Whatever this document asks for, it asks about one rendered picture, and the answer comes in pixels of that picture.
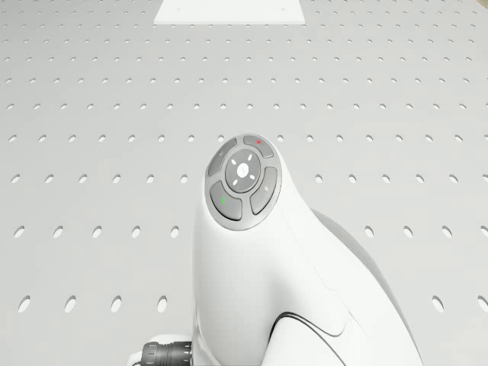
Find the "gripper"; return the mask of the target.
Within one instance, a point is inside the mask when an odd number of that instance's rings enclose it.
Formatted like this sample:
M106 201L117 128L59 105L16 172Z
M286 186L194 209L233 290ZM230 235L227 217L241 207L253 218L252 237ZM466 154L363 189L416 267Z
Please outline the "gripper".
M163 334L151 338L130 355L127 366L193 366L190 335Z

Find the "white board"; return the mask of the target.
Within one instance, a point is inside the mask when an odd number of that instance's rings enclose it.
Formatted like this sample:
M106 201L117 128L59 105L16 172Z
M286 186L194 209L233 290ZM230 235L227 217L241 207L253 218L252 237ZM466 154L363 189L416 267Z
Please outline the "white board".
M299 0L163 0L154 23L304 24Z

